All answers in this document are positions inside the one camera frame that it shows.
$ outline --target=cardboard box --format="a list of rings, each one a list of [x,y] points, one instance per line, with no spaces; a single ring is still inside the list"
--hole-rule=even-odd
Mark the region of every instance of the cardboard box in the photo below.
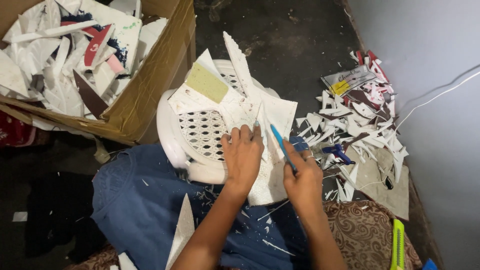
[[[2,1],[0,36],[5,35],[18,14],[39,2]],[[195,61],[195,14],[192,0],[142,0],[142,13],[168,18],[167,26],[128,86],[103,112],[101,120],[67,116],[1,95],[0,110],[26,123],[31,123],[31,113],[128,145],[156,142],[155,115],[160,97],[183,83]]]

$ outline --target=wall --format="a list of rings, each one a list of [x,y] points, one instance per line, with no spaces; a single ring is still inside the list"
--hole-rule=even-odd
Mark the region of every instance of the wall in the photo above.
[[[400,120],[480,64],[480,1],[348,0],[365,48],[394,84]],[[445,267],[480,269],[480,75],[399,129]]]

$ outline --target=blue pen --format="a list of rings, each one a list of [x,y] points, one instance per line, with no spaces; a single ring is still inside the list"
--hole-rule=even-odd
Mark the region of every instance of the blue pen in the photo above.
[[[287,158],[287,160],[290,162],[290,165],[292,165],[293,171],[296,172],[296,171],[297,171],[297,167],[295,167],[295,165],[293,165],[292,161],[291,161],[290,158],[288,157],[287,151],[285,150],[285,146],[283,145],[283,138],[282,138],[282,136],[280,135],[280,133],[278,133],[278,130],[275,128],[274,125],[271,124],[270,127],[272,128],[273,135],[275,136],[275,139],[278,141],[278,144],[280,145],[280,148],[282,149],[283,154],[285,155],[285,157]]]

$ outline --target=dark floor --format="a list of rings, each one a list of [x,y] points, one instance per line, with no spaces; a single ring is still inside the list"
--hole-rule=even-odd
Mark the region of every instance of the dark floor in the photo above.
[[[282,98],[299,103],[296,117],[319,110],[315,97],[324,90],[320,76],[356,65],[348,53],[360,45],[340,0],[215,0],[213,8],[208,5],[212,1],[195,2],[197,55],[209,49],[213,59],[228,59],[222,37],[227,31],[248,55],[252,76]],[[108,151],[121,147],[106,143]],[[0,152],[0,269],[54,270],[70,263],[65,256],[73,243],[25,259],[24,223],[12,222],[12,216],[26,211],[30,179],[44,172],[94,174],[100,167],[95,151],[94,141],[56,134],[47,147]]]

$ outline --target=white plastic stool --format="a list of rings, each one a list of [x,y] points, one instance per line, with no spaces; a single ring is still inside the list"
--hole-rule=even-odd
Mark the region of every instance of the white plastic stool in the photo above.
[[[245,95],[238,82],[235,69],[229,60],[213,60],[222,77],[241,95]],[[257,80],[253,83],[266,93],[278,97],[270,88],[264,88]],[[166,91],[158,103],[156,120],[160,143],[175,168],[187,169],[193,181],[222,184],[227,179],[220,138],[228,133],[222,116],[214,110],[176,115],[168,103],[175,89]]]

